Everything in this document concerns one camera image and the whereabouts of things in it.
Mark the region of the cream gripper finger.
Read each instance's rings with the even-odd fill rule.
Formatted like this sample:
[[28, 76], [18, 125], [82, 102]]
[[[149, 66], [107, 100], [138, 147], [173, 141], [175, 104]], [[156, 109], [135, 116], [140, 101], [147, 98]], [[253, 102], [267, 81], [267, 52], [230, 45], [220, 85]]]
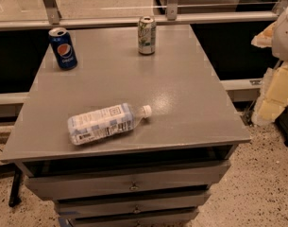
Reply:
[[257, 47], [271, 47], [275, 24], [276, 23], [270, 24], [262, 32], [256, 35], [252, 39], [251, 44]]
[[268, 68], [251, 120], [264, 126], [274, 122], [288, 106], [288, 61], [278, 69]]

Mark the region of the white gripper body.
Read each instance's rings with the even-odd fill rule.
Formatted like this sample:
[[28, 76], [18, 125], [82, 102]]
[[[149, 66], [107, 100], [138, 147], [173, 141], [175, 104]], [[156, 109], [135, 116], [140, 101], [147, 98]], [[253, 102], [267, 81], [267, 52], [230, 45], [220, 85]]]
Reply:
[[288, 61], [288, 7], [274, 26], [272, 54], [281, 61]]

